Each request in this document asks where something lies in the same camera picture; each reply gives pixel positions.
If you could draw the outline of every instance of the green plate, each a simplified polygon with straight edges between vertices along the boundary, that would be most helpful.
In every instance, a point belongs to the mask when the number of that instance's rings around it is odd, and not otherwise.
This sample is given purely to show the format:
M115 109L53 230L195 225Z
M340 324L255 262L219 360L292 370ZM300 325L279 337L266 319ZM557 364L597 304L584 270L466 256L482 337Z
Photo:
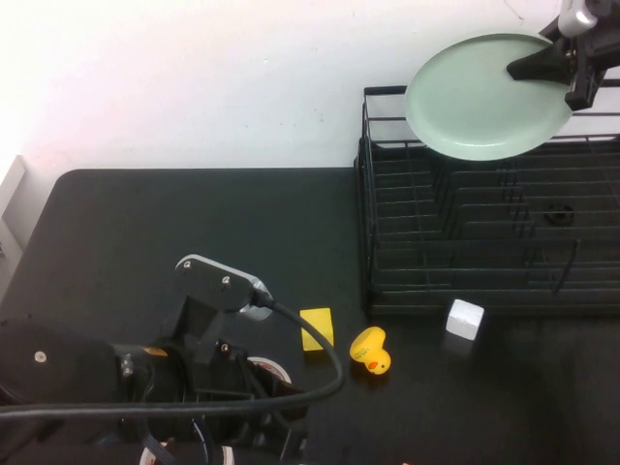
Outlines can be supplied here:
M549 44L539 35L498 33L445 48L407 88L411 129L433 150L462 160L499 160L544 143L571 117L569 86L515 81L506 67Z

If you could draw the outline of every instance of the white cube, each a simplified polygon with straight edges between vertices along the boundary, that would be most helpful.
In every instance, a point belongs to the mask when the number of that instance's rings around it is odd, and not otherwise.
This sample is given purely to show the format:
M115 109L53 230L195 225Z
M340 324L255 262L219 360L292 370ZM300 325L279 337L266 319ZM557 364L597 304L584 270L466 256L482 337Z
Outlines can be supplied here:
M484 309L464 300L455 300L449 310L446 331L473 341L478 334Z

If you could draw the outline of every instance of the yellow rubber duck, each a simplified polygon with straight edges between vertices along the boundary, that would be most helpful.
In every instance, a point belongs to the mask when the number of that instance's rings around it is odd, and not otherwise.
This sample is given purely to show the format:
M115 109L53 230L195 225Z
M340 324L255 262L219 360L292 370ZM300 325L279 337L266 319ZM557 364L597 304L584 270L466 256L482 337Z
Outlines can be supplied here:
M385 340L386 332L378 326L371 326L356 337L349 355L353 360L366 365L371 373L383 375L391 365L391 357L383 348Z

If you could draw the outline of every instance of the dish rack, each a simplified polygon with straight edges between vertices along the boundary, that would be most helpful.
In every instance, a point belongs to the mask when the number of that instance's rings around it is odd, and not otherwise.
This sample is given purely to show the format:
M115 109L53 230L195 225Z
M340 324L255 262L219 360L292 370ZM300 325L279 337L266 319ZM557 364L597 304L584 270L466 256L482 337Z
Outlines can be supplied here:
M356 174L366 312L445 314L460 298L490 315L620 315L619 135L559 136L518 157L464 162L417 139L373 138L377 123L406 123L373 114L369 99L405 90L364 90Z

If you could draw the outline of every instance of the wire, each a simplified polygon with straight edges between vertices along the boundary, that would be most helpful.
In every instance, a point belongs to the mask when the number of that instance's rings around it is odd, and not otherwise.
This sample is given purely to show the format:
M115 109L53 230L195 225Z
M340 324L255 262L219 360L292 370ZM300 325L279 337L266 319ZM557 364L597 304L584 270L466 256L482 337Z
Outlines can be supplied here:
M193 418L192 418L192 424L194 425L194 430L196 431L196 434L200 436L201 441L202 441L202 449L204 450L204 463L206 465L209 465L209 450L206 447L206 440L204 439L204 436L202 435L201 429L198 428L198 425L196 424Z
M329 397L344 383L342 363L331 344L312 325L296 312L276 302L267 293L255 292L257 306L267 307L280 313L301 326L314 337L325 350L336 371L336 377L327 385L308 392L259 400L234 400L219 402L197 402L180 404L163 402L145 404L131 402L120 405L110 404L35 404L0 407L0 421L16 419L147 419L197 416L238 416L294 409Z
M151 366L147 367L147 371L150 374L150 379L148 380L148 384L144 388L142 392L142 397L140 401L144 402L146 400L146 396L151 393L153 388L155 388L155 370ZM146 418L139 419L136 421L136 429L138 431L139 437L142 439L142 445L151 451L158 462L163 465L177 465L176 458L170 452L166 450L164 446L157 441L153 434L148 429L148 421Z

